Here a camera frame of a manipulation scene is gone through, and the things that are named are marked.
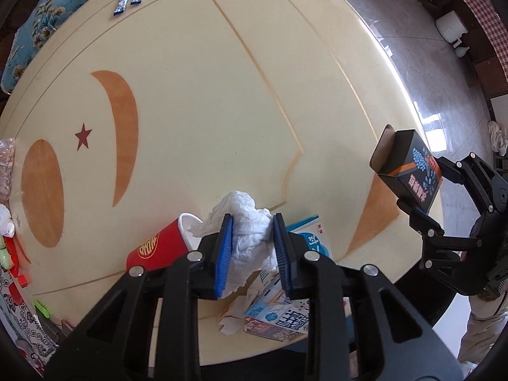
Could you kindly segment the white tissue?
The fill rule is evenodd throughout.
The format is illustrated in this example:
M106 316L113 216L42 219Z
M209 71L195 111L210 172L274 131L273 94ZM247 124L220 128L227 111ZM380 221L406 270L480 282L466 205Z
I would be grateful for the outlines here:
M226 214L233 219L232 258L222 298L244 286L256 271L278 271L272 236L273 215L266 208L257 209L255 200L245 192L227 194L204 221L192 223L189 231L194 237L216 233Z

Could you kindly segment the blue white box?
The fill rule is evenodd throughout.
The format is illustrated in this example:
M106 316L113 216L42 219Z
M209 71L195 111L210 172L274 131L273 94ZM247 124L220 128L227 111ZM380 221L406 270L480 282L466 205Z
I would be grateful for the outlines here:
M313 251L318 253L319 256L326 256L330 259L333 258L333 254L330 241L324 230L324 221L318 215L308 217L295 224L285 224L285 226L294 250L292 268L294 290L289 299L296 300L303 297L307 292L306 278L300 270L300 261L304 258L305 253Z

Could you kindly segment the red paper cup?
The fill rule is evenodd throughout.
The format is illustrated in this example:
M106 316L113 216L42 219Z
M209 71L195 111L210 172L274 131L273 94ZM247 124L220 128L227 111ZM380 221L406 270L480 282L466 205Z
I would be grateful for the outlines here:
M191 213L181 213L137 249L131 251L126 260L126 269L141 266L147 271L168 267L180 256L197 250L200 238L190 232L193 224L202 221Z

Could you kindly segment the white blue milk carton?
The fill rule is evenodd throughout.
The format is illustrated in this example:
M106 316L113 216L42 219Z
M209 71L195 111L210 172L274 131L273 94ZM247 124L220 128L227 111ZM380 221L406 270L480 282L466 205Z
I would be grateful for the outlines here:
M309 327L309 300L290 300L283 291L279 274L261 271L248 288L244 319L299 330Z

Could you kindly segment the black orange carton box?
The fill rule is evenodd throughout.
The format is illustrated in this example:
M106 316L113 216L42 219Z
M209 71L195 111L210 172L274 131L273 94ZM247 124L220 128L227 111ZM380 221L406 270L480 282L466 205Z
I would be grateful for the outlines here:
M370 168L399 199L429 213L442 183L442 171L415 129L385 126L369 162Z

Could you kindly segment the playing card box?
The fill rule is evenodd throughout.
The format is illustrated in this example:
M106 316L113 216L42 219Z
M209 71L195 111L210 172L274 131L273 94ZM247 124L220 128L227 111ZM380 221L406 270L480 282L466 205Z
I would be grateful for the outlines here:
M306 324L301 329L295 330L246 317L244 319L244 332L271 341L292 342L307 337L308 325Z

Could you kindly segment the beige trousers leg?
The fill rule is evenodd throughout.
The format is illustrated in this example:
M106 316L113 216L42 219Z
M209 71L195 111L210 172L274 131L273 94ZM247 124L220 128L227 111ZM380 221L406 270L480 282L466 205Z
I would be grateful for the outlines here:
M466 374L483 361L507 324L507 286L498 297L482 290L468 300L468 326L458 354Z

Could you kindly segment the white cloth on floor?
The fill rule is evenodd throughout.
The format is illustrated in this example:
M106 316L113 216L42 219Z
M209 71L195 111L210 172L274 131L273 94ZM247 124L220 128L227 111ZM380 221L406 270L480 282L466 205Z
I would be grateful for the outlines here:
M492 151L498 153L501 157L505 157L508 151L507 128L497 123L497 121L490 120L487 123L487 129L490 135Z

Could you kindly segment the green clip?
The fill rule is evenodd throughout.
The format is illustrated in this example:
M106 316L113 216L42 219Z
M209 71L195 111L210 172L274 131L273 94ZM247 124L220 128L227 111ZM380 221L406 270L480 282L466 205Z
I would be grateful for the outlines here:
M37 312L40 312L40 314L43 315L44 318L46 319L51 318L49 310L42 303L40 303L39 300L34 301L34 307L37 309Z

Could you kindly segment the patterned blue white cloth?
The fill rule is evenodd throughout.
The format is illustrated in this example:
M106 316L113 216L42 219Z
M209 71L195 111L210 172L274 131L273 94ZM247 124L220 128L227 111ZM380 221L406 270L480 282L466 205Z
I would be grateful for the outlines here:
M40 325L39 318L21 298L17 305L10 287L17 288L14 278L1 269L1 323L23 358L40 375L56 351L57 345Z

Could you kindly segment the white appliance on floor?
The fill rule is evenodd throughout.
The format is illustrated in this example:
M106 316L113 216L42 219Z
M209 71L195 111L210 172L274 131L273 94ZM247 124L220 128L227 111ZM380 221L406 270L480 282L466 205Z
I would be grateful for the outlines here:
M462 35L468 33L468 29L454 10L436 19L435 25L444 40L454 47L459 46L462 42Z

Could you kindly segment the clear plastic bag of nuts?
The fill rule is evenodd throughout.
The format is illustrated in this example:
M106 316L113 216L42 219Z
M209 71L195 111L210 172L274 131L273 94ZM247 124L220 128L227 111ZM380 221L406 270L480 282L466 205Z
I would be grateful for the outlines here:
M15 140L2 138L0 140L0 199L1 203L9 200L12 187L12 170L16 154Z

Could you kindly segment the checkered red cloth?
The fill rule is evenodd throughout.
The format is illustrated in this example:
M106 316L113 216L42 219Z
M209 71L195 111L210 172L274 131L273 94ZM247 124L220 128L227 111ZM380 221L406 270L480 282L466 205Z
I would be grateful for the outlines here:
M491 0L463 0L492 44L503 73L507 76L507 25Z

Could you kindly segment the blue floral cushion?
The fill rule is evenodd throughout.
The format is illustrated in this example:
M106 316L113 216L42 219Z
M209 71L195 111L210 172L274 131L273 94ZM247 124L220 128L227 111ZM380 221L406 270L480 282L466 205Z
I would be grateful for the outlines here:
M1 77L1 88L12 93L23 72L59 27L89 0L40 0L17 29Z

